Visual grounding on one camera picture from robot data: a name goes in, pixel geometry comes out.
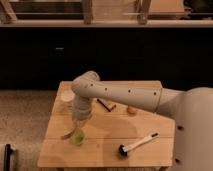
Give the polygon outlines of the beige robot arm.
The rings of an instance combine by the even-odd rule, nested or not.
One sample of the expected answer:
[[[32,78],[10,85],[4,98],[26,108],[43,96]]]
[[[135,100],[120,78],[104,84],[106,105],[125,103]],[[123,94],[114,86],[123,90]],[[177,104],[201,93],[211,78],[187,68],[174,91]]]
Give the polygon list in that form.
[[[181,91],[104,83],[94,71],[76,77],[72,112],[85,120],[91,102],[102,98],[175,120],[172,171],[213,171],[213,88]]]

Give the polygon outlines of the beige ribbed gripper body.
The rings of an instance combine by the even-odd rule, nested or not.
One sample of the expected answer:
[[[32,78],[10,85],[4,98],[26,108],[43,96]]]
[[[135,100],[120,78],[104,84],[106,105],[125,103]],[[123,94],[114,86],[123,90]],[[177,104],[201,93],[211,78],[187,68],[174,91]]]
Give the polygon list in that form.
[[[75,96],[72,102],[72,114],[77,120],[86,120],[91,116],[92,100],[81,96]]]

